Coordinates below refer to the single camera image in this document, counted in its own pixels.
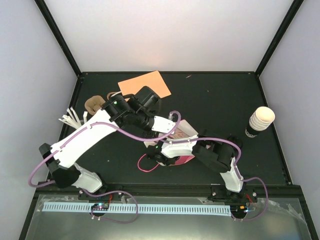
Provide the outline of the cream cakes paper bag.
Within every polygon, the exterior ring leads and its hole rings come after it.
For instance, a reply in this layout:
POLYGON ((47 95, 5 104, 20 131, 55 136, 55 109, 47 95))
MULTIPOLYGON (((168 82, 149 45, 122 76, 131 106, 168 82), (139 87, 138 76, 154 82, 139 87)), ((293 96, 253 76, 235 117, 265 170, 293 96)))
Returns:
POLYGON ((188 163, 195 156, 192 154, 199 133, 185 120, 181 120, 178 127, 168 137, 159 141, 145 141, 146 153, 140 157, 137 167, 140 171, 149 173, 156 167, 180 166, 188 163), (146 157, 157 162, 152 169, 141 168, 140 163, 146 157))

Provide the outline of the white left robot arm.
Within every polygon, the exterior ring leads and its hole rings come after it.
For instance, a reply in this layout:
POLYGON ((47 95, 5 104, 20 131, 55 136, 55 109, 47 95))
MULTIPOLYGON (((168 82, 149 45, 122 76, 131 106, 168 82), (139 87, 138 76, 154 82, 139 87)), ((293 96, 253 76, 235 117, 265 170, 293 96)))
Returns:
POLYGON ((151 130, 160 101, 161 98, 147 86, 136 94, 116 94, 109 100, 100 96, 88 99, 88 103, 94 103, 95 112, 90 120, 63 140, 39 147, 43 158, 53 154, 45 164, 56 185, 60 189, 74 186, 90 193, 98 191, 103 186, 99 174, 79 166, 77 160, 117 128, 132 125, 151 130))

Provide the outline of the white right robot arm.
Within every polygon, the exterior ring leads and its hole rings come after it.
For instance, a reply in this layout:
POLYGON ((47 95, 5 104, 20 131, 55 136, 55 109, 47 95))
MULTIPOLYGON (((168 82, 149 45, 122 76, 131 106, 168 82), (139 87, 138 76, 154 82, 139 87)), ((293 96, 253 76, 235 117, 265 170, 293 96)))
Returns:
POLYGON ((195 134, 184 138, 167 137, 146 145, 146 156, 163 167, 180 166, 197 159, 222 177, 227 198, 240 201, 244 178, 237 167, 243 141, 231 135, 227 139, 195 134))

